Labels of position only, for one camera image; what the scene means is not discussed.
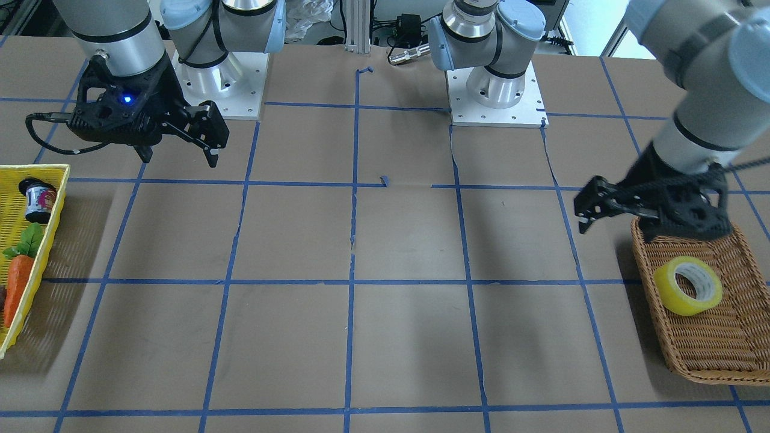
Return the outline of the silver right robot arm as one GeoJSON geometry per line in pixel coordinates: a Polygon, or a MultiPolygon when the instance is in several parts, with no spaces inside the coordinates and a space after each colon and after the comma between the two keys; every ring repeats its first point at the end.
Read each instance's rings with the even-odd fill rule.
{"type": "Polygon", "coordinates": [[[280,52],[283,1],[55,1],[88,58],[74,110],[46,114],[91,143],[122,144],[145,162],[165,135],[197,146],[215,167],[229,140],[219,102],[247,91],[236,53],[280,52]]]}

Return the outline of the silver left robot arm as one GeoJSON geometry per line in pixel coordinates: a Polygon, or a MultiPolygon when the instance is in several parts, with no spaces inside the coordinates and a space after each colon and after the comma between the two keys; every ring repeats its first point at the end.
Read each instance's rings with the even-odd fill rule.
{"type": "MultiPolygon", "coordinates": [[[[638,217],[644,239],[728,236],[726,174],[768,130],[768,7],[739,1],[630,1],[624,24],[685,91],[671,118],[619,183],[594,176],[575,196],[579,231],[596,220],[638,217]]],[[[543,12],[527,1],[450,1],[427,23],[434,65],[467,70],[456,118],[513,112],[527,99],[528,76],[546,35],[543,12]]]]}

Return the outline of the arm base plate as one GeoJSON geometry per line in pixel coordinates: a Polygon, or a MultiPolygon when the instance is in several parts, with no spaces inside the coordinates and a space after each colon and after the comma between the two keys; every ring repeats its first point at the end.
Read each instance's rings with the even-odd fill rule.
{"type": "Polygon", "coordinates": [[[533,63],[504,79],[484,67],[445,72],[453,126],[541,128],[549,126],[533,63]]]}
{"type": "Polygon", "coordinates": [[[171,63],[187,102],[197,106],[214,101],[226,120],[259,120],[270,54],[232,52],[219,65],[205,69],[181,64],[178,58],[174,52],[171,63]]]}

